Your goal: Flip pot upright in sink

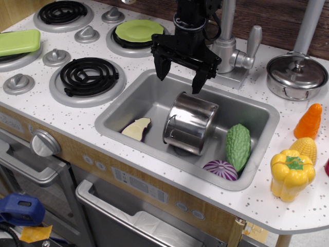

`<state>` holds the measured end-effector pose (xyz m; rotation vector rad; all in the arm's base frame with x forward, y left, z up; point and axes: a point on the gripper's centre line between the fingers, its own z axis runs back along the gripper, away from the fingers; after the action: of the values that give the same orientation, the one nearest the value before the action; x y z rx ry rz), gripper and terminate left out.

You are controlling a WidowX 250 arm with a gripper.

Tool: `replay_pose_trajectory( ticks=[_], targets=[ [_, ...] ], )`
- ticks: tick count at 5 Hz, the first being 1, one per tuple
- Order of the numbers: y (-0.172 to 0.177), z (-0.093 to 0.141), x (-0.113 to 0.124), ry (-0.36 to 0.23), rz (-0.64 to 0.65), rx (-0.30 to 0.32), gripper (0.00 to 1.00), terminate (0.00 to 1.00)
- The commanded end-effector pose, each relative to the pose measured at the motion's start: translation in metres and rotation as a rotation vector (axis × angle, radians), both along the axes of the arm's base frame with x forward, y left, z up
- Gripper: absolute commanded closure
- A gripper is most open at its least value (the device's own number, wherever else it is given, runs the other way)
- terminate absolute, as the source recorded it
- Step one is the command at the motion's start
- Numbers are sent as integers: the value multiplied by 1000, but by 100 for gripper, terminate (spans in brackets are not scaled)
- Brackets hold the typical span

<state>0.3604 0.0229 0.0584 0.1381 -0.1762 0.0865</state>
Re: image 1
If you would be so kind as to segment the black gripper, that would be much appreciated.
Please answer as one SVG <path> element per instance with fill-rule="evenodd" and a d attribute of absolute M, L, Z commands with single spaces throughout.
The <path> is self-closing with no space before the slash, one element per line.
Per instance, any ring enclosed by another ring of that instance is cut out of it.
<path fill-rule="evenodd" d="M 216 75 L 221 58 L 205 44 L 203 28 L 176 27 L 173 35 L 152 35 L 151 53 L 157 77 L 163 81 L 171 68 L 171 62 L 196 71 L 192 81 L 192 94 L 198 94 L 206 81 Z"/>

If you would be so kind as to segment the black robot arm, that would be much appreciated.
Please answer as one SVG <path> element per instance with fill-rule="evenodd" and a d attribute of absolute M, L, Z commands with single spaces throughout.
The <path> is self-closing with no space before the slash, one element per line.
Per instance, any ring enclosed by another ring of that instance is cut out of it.
<path fill-rule="evenodd" d="M 208 79 L 216 76 L 221 58 L 212 52 L 205 40 L 206 26 L 221 7 L 221 1 L 177 1 L 173 17 L 175 32 L 152 35 L 151 53 L 157 77 L 163 81 L 171 63 L 177 63 L 195 71 L 192 93 L 198 94 Z"/>

